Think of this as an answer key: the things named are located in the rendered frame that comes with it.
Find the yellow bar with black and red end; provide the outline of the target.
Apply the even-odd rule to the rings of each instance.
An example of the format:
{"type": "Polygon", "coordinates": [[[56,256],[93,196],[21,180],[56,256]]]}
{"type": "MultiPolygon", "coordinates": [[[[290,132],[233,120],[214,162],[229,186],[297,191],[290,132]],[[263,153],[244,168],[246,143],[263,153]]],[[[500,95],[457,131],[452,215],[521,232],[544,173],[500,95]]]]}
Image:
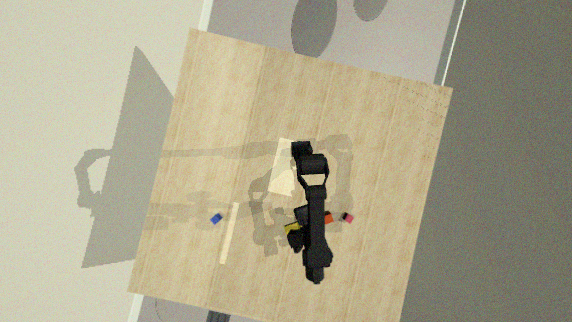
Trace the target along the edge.
{"type": "MultiPolygon", "coordinates": [[[[325,211],[325,224],[328,224],[331,222],[333,222],[333,218],[332,218],[331,213],[327,210],[327,211],[325,211]]],[[[286,234],[288,234],[291,229],[300,229],[300,227],[302,227],[302,226],[298,224],[298,221],[284,225],[284,229],[285,229],[286,234]]]]}

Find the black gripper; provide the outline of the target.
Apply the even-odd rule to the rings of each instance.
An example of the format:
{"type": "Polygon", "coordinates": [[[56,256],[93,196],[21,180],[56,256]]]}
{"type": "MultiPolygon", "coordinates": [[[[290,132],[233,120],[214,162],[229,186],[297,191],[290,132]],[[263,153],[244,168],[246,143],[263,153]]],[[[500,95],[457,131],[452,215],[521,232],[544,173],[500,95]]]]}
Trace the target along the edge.
{"type": "Polygon", "coordinates": [[[298,224],[302,227],[304,226],[304,231],[301,232],[302,237],[308,232],[308,205],[303,205],[297,208],[294,208],[294,214],[298,224]]]}

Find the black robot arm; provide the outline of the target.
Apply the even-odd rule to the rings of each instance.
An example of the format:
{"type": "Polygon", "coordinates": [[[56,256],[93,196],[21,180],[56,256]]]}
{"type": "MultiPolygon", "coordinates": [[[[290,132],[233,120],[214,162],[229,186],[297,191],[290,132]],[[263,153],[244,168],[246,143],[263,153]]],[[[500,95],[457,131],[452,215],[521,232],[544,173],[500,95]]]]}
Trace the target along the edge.
{"type": "Polygon", "coordinates": [[[327,198],[326,180],[329,175],[327,158],[324,154],[312,154],[310,141],[291,142],[292,157],[296,162],[297,180],[305,189],[308,205],[308,232],[302,237],[300,229],[291,229],[287,239],[294,254],[302,250],[302,261],[306,278],[313,284],[320,284],[324,278],[324,267],[330,267],[333,254],[325,238],[325,199],[327,198]],[[308,185],[301,175],[324,174],[322,185],[308,185]]]}

